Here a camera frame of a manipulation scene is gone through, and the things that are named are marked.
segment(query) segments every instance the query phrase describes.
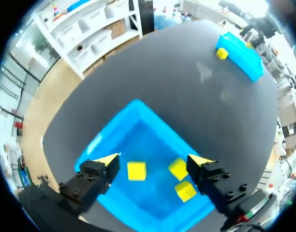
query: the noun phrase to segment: red object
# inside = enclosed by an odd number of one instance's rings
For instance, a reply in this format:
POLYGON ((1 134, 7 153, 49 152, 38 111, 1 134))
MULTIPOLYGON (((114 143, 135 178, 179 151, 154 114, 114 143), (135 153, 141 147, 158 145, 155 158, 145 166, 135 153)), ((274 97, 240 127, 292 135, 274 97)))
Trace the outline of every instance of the red object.
POLYGON ((240 221, 248 221, 248 218, 245 215, 243 215, 240 217, 240 221))
POLYGON ((23 123, 22 122, 15 122, 15 127, 19 128, 19 129, 22 129, 23 123))

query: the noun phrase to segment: blue container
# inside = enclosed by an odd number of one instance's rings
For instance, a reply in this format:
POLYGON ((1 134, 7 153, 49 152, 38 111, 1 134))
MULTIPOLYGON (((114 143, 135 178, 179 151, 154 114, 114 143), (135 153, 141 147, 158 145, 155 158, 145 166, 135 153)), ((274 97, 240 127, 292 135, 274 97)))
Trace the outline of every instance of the blue container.
POLYGON ((86 3, 87 1, 90 1, 90 0, 79 0, 79 1, 75 2, 74 4, 70 5, 69 8, 67 8, 67 12, 70 12, 70 11, 76 9, 77 7, 86 3))
POLYGON ((235 35, 229 32, 221 35, 216 48, 221 47, 228 51, 228 57, 247 74, 252 82, 256 82, 264 74, 260 56, 235 35))
MULTIPOLYGON (((214 209, 199 192, 183 203, 168 171, 178 157, 196 152, 140 100, 120 111, 92 140, 75 165, 121 153, 120 170, 105 195, 97 198, 109 212, 139 232, 186 231, 214 209), (127 162, 145 161, 145 181, 129 181, 127 162)), ((193 183, 190 176, 185 177, 193 183)))

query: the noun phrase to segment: bolt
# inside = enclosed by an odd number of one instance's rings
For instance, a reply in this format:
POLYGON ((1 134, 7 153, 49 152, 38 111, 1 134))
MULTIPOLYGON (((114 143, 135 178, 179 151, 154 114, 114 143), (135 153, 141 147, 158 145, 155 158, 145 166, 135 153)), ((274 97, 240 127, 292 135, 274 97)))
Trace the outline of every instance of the bolt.
POLYGON ((73 194, 74 197, 79 197, 79 191, 77 189, 74 189, 72 191, 72 194, 73 194))
POLYGON ((224 177, 224 178, 229 178, 230 175, 231 175, 231 174, 230 174, 229 172, 226 172, 226 173, 223 174, 223 177, 224 177))
POLYGON ((239 187, 239 190, 240 190, 240 191, 246 191, 247 186, 248 186, 248 184, 242 184, 242 185, 239 187))
POLYGON ((64 189, 65 188, 64 183, 59 183, 59 187, 60 187, 60 189, 64 189))
POLYGON ((227 198, 231 199, 234 196, 233 191, 227 191, 226 196, 227 198))
POLYGON ((88 180, 89 180, 89 181, 92 181, 92 180, 94 180, 94 177, 93 177, 92 175, 89 175, 89 176, 88 176, 88 180))
POLYGON ((217 175, 215 175, 215 176, 212 178, 212 180, 213 180, 214 182, 217 182, 217 181, 219 180, 219 177, 218 177, 217 175))

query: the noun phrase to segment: black table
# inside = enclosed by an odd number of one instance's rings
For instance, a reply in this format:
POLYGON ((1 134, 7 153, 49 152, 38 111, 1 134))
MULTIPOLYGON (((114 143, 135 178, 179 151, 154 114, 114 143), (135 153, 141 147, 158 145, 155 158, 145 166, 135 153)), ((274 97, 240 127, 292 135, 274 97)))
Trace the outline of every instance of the black table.
MULTIPOLYGON (((277 123, 272 76, 252 83, 231 60, 219 60, 221 29, 196 21, 155 32, 109 58, 69 96, 43 146, 58 182, 94 136, 131 100, 140 99, 203 157, 222 160, 233 181, 253 192, 268 161, 277 123)), ((99 227, 132 231, 97 202, 84 215, 99 227)), ((190 231, 218 231, 213 211, 190 231)))

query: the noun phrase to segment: shelving unit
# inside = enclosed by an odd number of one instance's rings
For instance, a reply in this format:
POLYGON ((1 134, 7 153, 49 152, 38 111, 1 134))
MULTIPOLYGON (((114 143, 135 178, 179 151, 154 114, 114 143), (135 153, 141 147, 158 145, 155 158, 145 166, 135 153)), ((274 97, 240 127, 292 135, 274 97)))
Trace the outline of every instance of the shelving unit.
MULTIPOLYGON (((46 0, 32 13, 32 18, 57 53, 82 79, 84 79, 84 71, 105 54, 136 36, 142 38, 143 33, 140 22, 138 0, 119 0, 115 3, 119 2, 122 4, 124 2, 129 5, 129 1, 133 2, 134 10, 130 11, 128 10, 128 7, 121 7, 121 10, 119 9, 115 14, 108 14, 107 8, 109 5, 107 5, 107 0, 88 0, 54 21, 52 2, 46 0), (102 7, 105 7, 106 20, 98 21, 93 27, 87 26, 84 22, 84 17, 102 7), (97 37, 98 33, 100 33, 100 30, 118 22, 119 20, 124 21, 126 32, 103 44, 101 48, 95 49, 93 40, 97 37), (131 28, 131 21, 137 27, 136 29, 131 28), (76 34, 76 38, 73 39, 71 43, 63 44, 58 39, 59 36, 67 27, 77 23, 81 33, 78 35, 76 34), (80 52, 76 50, 79 45, 83 46, 83 49, 80 52), (87 58, 88 60, 84 62, 81 60, 81 62, 78 62, 77 55, 83 53, 85 49, 89 49, 89 47, 92 48, 93 54, 89 52, 90 56, 87 58)), ((68 7, 74 4, 76 0, 67 0, 67 3, 60 0, 55 0, 54 2, 57 3, 57 7, 59 7, 59 2, 61 5, 63 4, 63 7, 61 8, 63 9, 63 12, 67 12, 68 7)))

